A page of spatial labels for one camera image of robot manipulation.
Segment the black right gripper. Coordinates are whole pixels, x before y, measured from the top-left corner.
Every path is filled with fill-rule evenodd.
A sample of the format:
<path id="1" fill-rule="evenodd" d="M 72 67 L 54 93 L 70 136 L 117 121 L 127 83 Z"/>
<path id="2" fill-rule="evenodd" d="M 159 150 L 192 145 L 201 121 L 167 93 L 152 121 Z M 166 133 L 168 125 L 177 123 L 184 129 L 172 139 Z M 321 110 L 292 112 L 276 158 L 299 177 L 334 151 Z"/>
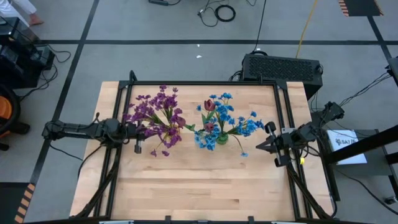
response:
<path id="1" fill-rule="evenodd" d="M 276 159 L 274 162 L 277 167 L 292 167 L 290 150 L 294 147 L 292 135 L 296 129 L 289 128 L 288 132 L 284 132 L 277 136 L 274 132 L 276 130 L 274 122 L 268 122 L 264 127 L 269 136 L 264 142 L 257 145 L 256 149 L 267 151 L 270 154 L 275 154 Z"/>

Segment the purple artificial flower bunch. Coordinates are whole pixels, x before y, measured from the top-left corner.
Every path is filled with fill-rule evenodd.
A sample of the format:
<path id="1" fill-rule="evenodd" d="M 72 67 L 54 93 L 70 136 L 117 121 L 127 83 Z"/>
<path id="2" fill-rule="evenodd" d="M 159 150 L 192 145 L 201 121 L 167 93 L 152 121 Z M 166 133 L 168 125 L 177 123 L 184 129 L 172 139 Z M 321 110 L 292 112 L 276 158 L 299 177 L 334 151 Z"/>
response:
<path id="1" fill-rule="evenodd" d="M 179 126 L 177 123 L 172 123 L 169 125 L 160 124 L 146 128 L 144 131 L 145 137 L 149 138 L 152 136 L 158 136 L 160 139 L 159 145 L 150 152 L 150 155 L 157 157 L 157 149 L 161 145 L 164 145 L 166 147 L 166 150 L 162 150 L 161 153 L 165 157 L 168 157 L 170 153 L 167 149 L 170 149 L 171 147 L 176 145 L 176 143 L 182 140 L 182 137 L 180 135 L 181 129 L 182 127 Z"/>
<path id="2" fill-rule="evenodd" d="M 172 88 L 172 94 L 166 94 L 167 85 L 160 85 L 159 92 L 149 101 L 149 104 L 154 107 L 156 111 L 160 111 L 166 118 L 169 124 L 176 123 L 176 117 L 181 117 L 182 110 L 178 108 L 177 102 L 177 88 Z"/>
<path id="3" fill-rule="evenodd" d="M 130 103 L 128 108 L 133 113 L 123 114 L 123 120 L 137 125 L 137 130 L 150 137 L 161 135 L 164 132 L 165 123 L 159 118 L 157 112 L 164 112 L 162 102 L 158 97 L 152 98 L 150 95 L 139 95 L 136 104 Z"/>

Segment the blue artificial flower bunch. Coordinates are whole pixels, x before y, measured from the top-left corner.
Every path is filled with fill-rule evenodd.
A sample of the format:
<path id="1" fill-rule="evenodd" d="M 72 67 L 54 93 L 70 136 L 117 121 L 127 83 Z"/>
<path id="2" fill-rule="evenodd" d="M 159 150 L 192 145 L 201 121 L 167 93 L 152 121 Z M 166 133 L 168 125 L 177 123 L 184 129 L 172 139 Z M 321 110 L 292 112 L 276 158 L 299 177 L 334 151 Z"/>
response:
<path id="1" fill-rule="evenodd" d="M 216 112 L 214 114 L 214 125 L 215 128 L 213 133 L 226 133 L 227 131 L 224 130 L 225 124 L 232 119 L 231 115 L 229 114 L 230 111 L 234 111 L 234 108 L 229 104 L 229 100 L 232 99 L 232 95 L 230 93 L 223 93 L 220 96 L 217 95 L 210 95 L 209 100 L 213 101 L 216 105 Z M 208 112 L 205 111 L 204 103 L 202 105 L 197 106 L 197 111 L 201 112 L 201 121 L 202 116 L 207 115 Z M 204 125 L 199 131 L 205 131 Z"/>
<path id="2" fill-rule="evenodd" d="M 257 113 L 255 111 L 251 111 L 250 115 L 248 118 L 244 118 L 243 116 L 240 116 L 238 118 L 238 123 L 237 125 L 233 124 L 233 120 L 230 119 L 228 122 L 230 125 L 233 126 L 233 128 L 227 132 L 228 135 L 234 137 L 238 145 L 241 149 L 241 156 L 242 157 L 247 157 L 248 153 L 246 153 L 243 149 L 243 146 L 240 142 L 240 140 L 237 138 L 237 136 L 243 136 L 243 137 L 249 137 L 257 131 L 258 129 L 265 130 L 264 123 L 262 120 L 257 120 L 255 121 L 254 118 L 257 117 Z"/>
<path id="3" fill-rule="evenodd" d="M 194 142 L 201 149 L 214 151 L 216 147 L 216 140 L 219 133 L 208 133 L 206 131 L 195 131 Z"/>

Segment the white printed sheet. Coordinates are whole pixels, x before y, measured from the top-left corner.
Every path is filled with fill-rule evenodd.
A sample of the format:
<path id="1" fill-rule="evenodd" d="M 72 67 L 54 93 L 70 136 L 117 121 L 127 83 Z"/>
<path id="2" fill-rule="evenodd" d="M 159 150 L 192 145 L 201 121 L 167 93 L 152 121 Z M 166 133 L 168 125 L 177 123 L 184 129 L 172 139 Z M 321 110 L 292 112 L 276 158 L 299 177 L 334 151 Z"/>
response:
<path id="1" fill-rule="evenodd" d="M 328 142 L 331 151 L 338 151 L 346 146 L 358 142 L 358 137 L 353 130 L 327 130 Z M 366 164 L 367 159 L 364 154 L 359 154 L 342 161 L 338 161 L 337 165 Z"/>

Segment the black computer case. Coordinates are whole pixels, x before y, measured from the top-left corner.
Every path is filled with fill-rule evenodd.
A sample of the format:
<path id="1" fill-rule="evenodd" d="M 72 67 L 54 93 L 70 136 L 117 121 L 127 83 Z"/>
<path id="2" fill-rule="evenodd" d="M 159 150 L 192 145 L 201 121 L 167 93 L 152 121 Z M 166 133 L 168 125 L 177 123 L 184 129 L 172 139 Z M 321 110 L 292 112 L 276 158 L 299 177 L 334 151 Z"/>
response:
<path id="1" fill-rule="evenodd" d="M 323 66 L 318 60 L 274 57 L 264 52 L 244 56 L 241 81 L 274 81 L 279 86 L 287 82 L 301 82 L 307 99 L 323 86 Z"/>

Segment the black diagonal beam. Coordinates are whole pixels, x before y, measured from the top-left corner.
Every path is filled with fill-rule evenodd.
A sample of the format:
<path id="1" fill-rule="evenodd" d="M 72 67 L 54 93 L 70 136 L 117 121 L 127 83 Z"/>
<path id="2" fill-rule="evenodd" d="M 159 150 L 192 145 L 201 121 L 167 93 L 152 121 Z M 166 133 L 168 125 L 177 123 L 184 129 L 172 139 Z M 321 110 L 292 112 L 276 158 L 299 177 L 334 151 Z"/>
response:
<path id="1" fill-rule="evenodd" d="M 327 164 L 336 163 L 396 141 L 398 141 L 398 125 L 332 152 L 325 156 L 325 161 Z"/>

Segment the dark grey side table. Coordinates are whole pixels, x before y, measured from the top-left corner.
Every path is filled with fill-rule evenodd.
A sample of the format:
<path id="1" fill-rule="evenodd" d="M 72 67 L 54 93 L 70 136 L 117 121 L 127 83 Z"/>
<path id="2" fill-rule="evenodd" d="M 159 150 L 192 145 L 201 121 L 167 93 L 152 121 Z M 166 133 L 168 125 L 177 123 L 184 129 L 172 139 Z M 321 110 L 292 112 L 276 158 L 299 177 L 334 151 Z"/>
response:
<path id="1" fill-rule="evenodd" d="M 336 163 L 327 164 L 325 156 L 332 153 L 328 136 L 326 131 L 330 129 L 322 129 L 320 131 L 320 139 L 317 141 L 322 160 L 322 166 L 326 177 L 326 183 L 330 196 L 334 201 L 340 201 L 338 184 L 336 182 L 337 172 L 350 176 L 357 177 L 361 180 L 379 180 L 387 181 L 392 189 L 392 196 L 398 197 L 398 175 L 394 171 L 393 165 L 398 165 L 398 152 L 389 154 L 385 146 L 377 147 L 373 150 L 363 153 L 367 159 L 366 164 L 352 164 L 352 165 L 337 165 Z M 376 133 L 380 133 L 378 129 L 346 129 L 353 130 L 358 141 L 370 137 Z"/>

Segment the orange black shop vacuum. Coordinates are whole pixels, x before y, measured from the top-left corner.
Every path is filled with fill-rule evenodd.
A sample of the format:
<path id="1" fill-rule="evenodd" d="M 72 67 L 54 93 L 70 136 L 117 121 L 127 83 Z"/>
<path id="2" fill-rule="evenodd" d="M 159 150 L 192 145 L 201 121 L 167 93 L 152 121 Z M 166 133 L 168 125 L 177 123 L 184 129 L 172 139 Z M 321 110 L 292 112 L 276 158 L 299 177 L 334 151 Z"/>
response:
<path id="1" fill-rule="evenodd" d="M 0 83 L 0 139 L 14 134 L 27 134 L 30 125 L 20 122 L 21 103 L 13 89 Z"/>

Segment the black equipment stack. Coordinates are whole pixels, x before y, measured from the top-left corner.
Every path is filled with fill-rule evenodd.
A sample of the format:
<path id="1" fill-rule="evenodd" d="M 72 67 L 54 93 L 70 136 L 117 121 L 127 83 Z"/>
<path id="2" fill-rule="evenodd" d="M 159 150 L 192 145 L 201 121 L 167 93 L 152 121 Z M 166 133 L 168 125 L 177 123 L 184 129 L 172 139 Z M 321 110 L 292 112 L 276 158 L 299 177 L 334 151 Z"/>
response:
<path id="1" fill-rule="evenodd" d="M 0 84 L 12 89 L 34 88 L 55 54 L 18 17 L 0 16 Z"/>

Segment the black mat orange stripes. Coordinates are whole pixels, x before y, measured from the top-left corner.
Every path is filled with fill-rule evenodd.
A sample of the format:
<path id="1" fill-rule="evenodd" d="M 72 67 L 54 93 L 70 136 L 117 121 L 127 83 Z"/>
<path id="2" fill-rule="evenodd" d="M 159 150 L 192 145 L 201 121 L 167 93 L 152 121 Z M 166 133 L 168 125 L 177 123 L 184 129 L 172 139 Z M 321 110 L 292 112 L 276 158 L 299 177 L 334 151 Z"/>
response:
<path id="1" fill-rule="evenodd" d="M 384 15 L 376 0 L 338 0 L 338 4 L 346 17 Z"/>
<path id="2" fill-rule="evenodd" d="M 23 224 L 35 185 L 0 182 L 0 224 Z"/>

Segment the black equipment corner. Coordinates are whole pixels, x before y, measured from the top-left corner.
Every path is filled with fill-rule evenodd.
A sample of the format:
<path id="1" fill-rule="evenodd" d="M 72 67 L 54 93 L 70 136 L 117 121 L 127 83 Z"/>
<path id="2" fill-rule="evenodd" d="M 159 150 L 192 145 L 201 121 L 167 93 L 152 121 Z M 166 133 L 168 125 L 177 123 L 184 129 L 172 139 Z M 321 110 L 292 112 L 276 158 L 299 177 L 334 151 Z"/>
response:
<path id="1" fill-rule="evenodd" d="M 388 66 L 386 67 L 388 74 L 394 79 L 398 87 L 398 56 L 390 58 L 388 60 Z"/>

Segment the black aluminium table frame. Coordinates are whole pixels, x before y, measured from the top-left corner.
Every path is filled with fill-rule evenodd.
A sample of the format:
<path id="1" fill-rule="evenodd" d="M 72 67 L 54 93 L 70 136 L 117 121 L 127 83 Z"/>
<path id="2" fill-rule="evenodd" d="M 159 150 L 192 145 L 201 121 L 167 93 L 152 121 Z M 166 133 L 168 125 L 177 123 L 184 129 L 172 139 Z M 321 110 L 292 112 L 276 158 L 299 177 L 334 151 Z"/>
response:
<path id="1" fill-rule="evenodd" d="M 310 121 L 304 87 L 289 82 L 280 90 L 268 82 L 168 82 L 179 90 L 178 102 L 188 123 L 201 125 L 195 109 L 211 94 L 233 95 L 234 116 L 255 111 L 264 122 L 277 129 L 296 128 Z M 96 216 L 115 220 L 211 221 L 294 221 L 314 218 L 316 213 L 284 168 L 274 164 L 274 156 L 256 149 L 266 139 L 264 131 L 250 138 L 230 138 L 214 151 L 200 149 L 193 133 L 182 131 L 182 141 L 165 157 L 153 156 L 162 150 L 157 138 L 134 152 L 134 141 L 121 149 L 99 149 L 89 141 L 88 160 L 81 170 L 70 213 L 77 215 L 98 189 L 102 170 L 119 157 L 115 179 L 106 189 Z"/>

